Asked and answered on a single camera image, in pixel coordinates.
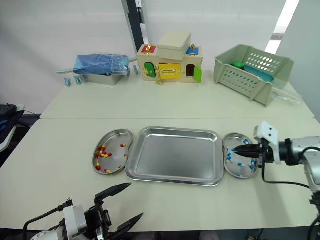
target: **black cable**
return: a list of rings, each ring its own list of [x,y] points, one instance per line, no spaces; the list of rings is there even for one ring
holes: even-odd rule
[[[60,227],[60,224],[49,228],[48,231],[56,230],[58,227]]]
[[[266,163],[264,162],[262,164],[262,180],[267,183],[267,184],[291,184],[291,185],[296,185],[296,186],[301,186],[301,187],[305,187],[307,189],[310,189],[310,187],[308,185],[302,184],[302,183],[298,183],[298,182],[292,182],[292,181],[268,181],[265,179],[265,165]]]
[[[40,119],[40,117],[37,114],[33,113],[32,111],[27,111],[27,110],[23,110],[23,111],[31,113],[31,114],[35,115],[37,119]]]
[[[315,225],[317,224],[317,222],[319,222],[319,220],[320,220],[320,216],[318,216],[318,217],[312,222],[312,224],[310,225],[309,230],[308,230],[308,235],[307,235],[307,238],[306,238],[307,240],[311,240],[312,231],[313,231]]]
[[[28,228],[28,225],[29,225],[29,224],[31,224],[31,223],[33,223],[33,222],[36,222],[36,221],[38,221],[38,220],[40,220],[40,219],[43,219],[43,218],[45,218],[45,217],[47,217],[47,216],[49,216],[49,215],[51,215],[51,214],[53,214],[53,213],[55,213],[55,212],[61,211],[61,210],[63,210],[63,209],[64,209],[64,207],[61,205],[61,206],[58,206],[58,207],[55,208],[55,209],[52,209],[51,211],[48,211],[48,212],[45,213],[45,214],[42,214],[41,216],[37,216],[37,217],[35,217],[35,218],[27,221],[27,222],[24,224],[24,226],[23,226],[23,240],[27,240],[27,228]]]
[[[262,233],[264,232],[264,230],[265,230],[265,229],[262,229],[262,230],[261,230],[261,232],[260,232],[259,236],[256,238],[257,240],[259,240],[259,239],[260,239],[260,237],[261,237]]]
[[[306,153],[306,151],[308,150],[317,150],[318,152],[320,152],[320,148],[316,147],[316,146],[309,146],[306,147],[305,149],[303,149],[303,151],[300,153],[300,158]]]

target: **green container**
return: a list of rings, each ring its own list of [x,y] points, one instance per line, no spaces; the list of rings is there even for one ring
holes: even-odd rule
[[[261,77],[232,66],[242,62],[254,69],[271,75],[274,80],[265,82]],[[263,105],[271,101],[273,86],[283,89],[288,81],[294,62],[287,57],[276,56],[248,45],[238,45],[215,58],[213,79]]]

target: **table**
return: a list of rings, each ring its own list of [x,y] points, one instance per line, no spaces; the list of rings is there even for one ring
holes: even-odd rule
[[[315,119],[266,119],[279,130],[279,140],[319,135]],[[303,187],[267,184],[261,171],[251,179],[225,173],[215,187],[130,180],[124,171],[105,176],[92,169],[96,144],[108,132],[125,128],[137,137],[147,126],[213,130],[222,138],[238,132],[252,138],[261,119],[41,119],[0,169],[0,228],[22,229],[24,223],[71,197],[84,209],[95,194],[117,184],[132,185],[107,198],[112,230],[144,213],[132,231],[259,229],[308,226],[317,209]],[[302,166],[267,164],[266,178],[307,184]],[[45,230],[62,213],[32,223]]]
[[[313,118],[307,105],[275,100],[268,107],[215,84],[204,71],[201,84],[167,82],[162,86],[135,74],[116,86],[92,82],[64,87],[41,115],[43,119],[252,119]],[[288,84],[285,88],[296,92]]]

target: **stainless steel tray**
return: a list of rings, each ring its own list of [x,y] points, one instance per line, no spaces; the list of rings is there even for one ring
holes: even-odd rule
[[[252,178],[258,172],[258,163],[256,158],[239,156],[232,152],[232,149],[244,144],[253,144],[253,142],[248,137],[240,133],[230,133],[223,139],[225,170],[232,176],[239,179]]]
[[[94,149],[92,157],[93,169],[98,174],[103,175],[111,175],[121,171],[126,165],[129,148],[133,139],[134,135],[132,132],[126,129],[118,129],[109,132],[100,140]],[[103,145],[105,146],[104,151],[111,154],[111,156],[100,156],[101,147]]]
[[[125,173],[133,180],[215,186],[224,177],[222,139],[209,130],[146,127]]]

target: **plastic bag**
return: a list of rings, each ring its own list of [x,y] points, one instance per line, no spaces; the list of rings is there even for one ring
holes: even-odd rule
[[[129,58],[120,54],[78,55],[73,72],[79,75],[128,75]]]
[[[300,104],[303,102],[302,96],[296,92],[283,90],[273,85],[271,97],[274,100],[286,101],[290,104]]]

